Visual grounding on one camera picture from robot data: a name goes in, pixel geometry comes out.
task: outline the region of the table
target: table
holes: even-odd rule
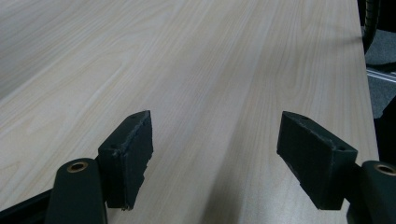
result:
[[[134,210],[110,223],[345,223],[276,155],[281,112],[376,160],[355,0],[2,1],[0,209],[151,110]]]

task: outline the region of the gray floor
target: gray floor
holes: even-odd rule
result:
[[[396,34],[378,30],[373,44],[365,57],[368,64],[396,62]],[[374,118],[381,117],[382,110],[396,96],[396,73],[388,75],[390,76],[390,80],[394,80],[395,82],[384,80],[377,76],[369,76]]]

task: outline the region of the black cable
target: black cable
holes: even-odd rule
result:
[[[364,53],[367,52],[373,43],[376,26],[378,25],[380,5],[381,0],[366,0],[366,18],[363,30]]]

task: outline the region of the black rubber pad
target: black rubber pad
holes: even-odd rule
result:
[[[339,210],[358,151],[312,119],[283,112],[277,154],[318,209]]]
[[[153,152],[150,112],[129,116],[98,151],[99,166],[110,181],[107,207],[133,209]]]

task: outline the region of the light wood grain surface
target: light wood grain surface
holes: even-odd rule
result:
[[[146,180],[110,223],[346,223],[276,141],[288,110],[377,159],[356,0],[0,4],[0,209],[149,109]]]

